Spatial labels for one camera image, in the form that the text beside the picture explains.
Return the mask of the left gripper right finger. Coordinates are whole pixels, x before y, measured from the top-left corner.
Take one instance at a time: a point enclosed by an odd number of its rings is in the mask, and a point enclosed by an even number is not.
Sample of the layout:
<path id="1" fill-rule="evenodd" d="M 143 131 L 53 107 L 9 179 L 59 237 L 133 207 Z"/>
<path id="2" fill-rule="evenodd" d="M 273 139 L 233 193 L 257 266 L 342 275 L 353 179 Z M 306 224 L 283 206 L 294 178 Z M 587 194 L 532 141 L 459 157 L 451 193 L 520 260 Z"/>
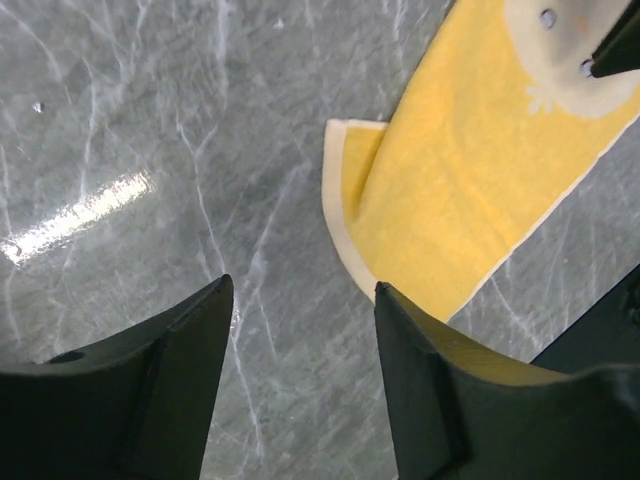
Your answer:
<path id="1" fill-rule="evenodd" d="M 401 478 L 638 477 L 636 365 L 566 374 L 524 363 L 383 282 L 374 316 Z"/>

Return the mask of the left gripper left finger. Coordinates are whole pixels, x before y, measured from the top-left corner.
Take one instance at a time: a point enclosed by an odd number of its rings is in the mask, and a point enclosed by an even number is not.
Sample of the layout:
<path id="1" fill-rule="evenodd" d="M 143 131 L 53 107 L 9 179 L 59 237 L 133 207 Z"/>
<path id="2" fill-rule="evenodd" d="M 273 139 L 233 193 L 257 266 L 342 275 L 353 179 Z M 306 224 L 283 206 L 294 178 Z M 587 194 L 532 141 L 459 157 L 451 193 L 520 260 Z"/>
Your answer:
<path id="1" fill-rule="evenodd" d="M 234 287 L 222 276 L 135 326 L 1 368 L 5 479 L 196 479 Z"/>

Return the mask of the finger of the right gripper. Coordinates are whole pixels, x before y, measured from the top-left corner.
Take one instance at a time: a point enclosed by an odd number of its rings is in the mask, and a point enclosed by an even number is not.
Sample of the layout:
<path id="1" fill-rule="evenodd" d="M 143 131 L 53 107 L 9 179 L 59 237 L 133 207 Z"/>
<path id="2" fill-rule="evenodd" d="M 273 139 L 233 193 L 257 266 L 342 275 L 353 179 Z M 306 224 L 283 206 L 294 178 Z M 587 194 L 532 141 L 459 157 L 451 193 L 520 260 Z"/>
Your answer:
<path id="1" fill-rule="evenodd" d="M 604 78 L 640 69 L 639 0 L 632 0 L 591 56 L 590 73 Z"/>

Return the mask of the yellow cream towel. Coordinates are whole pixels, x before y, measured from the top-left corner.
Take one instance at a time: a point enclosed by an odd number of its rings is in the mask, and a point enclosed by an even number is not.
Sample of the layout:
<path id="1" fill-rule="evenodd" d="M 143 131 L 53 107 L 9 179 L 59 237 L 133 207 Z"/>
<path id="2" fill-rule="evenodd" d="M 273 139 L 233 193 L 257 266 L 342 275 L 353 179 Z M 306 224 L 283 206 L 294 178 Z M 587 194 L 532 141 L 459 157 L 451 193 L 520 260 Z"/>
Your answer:
<path id="1" fill-rule="evenodd" d="M 372 295 L 449 320 L 639 115 L 595 50 L 627 1 L 457 1 L 389 122 L 328 121 L 322 205 Z"/>

